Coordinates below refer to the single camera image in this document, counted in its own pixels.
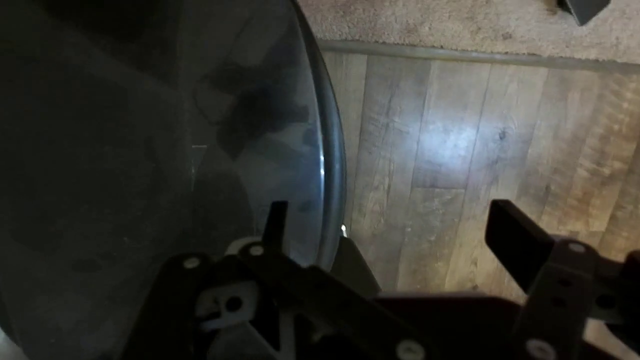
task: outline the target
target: dark object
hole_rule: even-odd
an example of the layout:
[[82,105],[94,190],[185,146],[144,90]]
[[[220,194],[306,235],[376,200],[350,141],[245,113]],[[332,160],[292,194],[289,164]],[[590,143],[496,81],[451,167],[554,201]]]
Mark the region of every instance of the dark object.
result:
[[[258,358],[613,358],[583,339],[589,317],[640,344],[638,253],[614,263],[583,242],[554,242],[511,201],[492,203],[487,240],[529,291],[525,305],[492,296],[362,296],[274,248],[284,210],[274,203],[265,242],[238,255],[169,262],[122,360],[246,358],[249,344]],[[535,259],[518,263],[527,253],[518,245]]]
[[343,130],[292,0],[0,7],[0,326],[29,358],[114,358],[166,257],[220,259],[281,197],[284,253],[332,267]]
[[573,14],[580,26],[590,22],[608,4],[611,0],[558,0],[561,9]]

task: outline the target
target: black metal bracket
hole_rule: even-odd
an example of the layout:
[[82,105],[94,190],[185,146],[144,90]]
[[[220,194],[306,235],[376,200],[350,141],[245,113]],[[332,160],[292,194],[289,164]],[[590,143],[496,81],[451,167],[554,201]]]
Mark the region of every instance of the black metal bracket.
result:
[[[511,201],[492,203],[487,242],[529,291],[525,305],[492,296],[362,296],[284,255],[284,223],[281,201],[263,242],[236,255],[171,259],[122,360],[245,358],[249,344],[279,360],[613,358],[583,339],[589,317],[640,344],[640,255],[617,263],[583,242],[554,240]],[[258,342],[242,339],[241,352],[229,352],[229,328],[249,328]]]
[[558,7],[575,16],[580,26],[589,23],[608,4],[611,0],[558,0]]
[[638,251],[619,263],[579,240],[554,240],[508,200],[492,201],[487,244],[529,293],[514,344],[537,337],[576,358],[586,320],[601,317],[638,350]]

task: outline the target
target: wood plank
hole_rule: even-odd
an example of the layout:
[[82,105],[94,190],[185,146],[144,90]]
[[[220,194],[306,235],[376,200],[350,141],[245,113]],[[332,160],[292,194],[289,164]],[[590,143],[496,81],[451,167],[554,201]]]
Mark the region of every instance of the wood plank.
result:
[[352,234],[382,288],[394,288],[429,62],[368,57]]
[[638,77],[576,75],[585,90],[570,102],[576,119],[568,122],[556,146],[553,197],[542,226],[599,245],[601,235],[590,234],[608,228],[640,136],[640,107],[630,97],[638,92]]
[[455,253],[464,190],[414,188],[403,245],[398,289],[443,291]]
[[343,118],[343,131],[344,131],[344,152],[347,152],[344,223],[347,226],[352,223],[350,215],[352,215],[354,194],[357,194],[367,57],[368,55],[362,55],[362,54],[324,52],[324,62],[335,83],[341,118]]
[[446,276],[448,289],[518,293],[485,244],[485,223],[492,197],[518,194],[546,72],[545,68],[492,65],[456,249]]
[[414,185],[464,188],[490,64],[435,62]]
[[490,64],[433,62],[401,289],[444,289]]

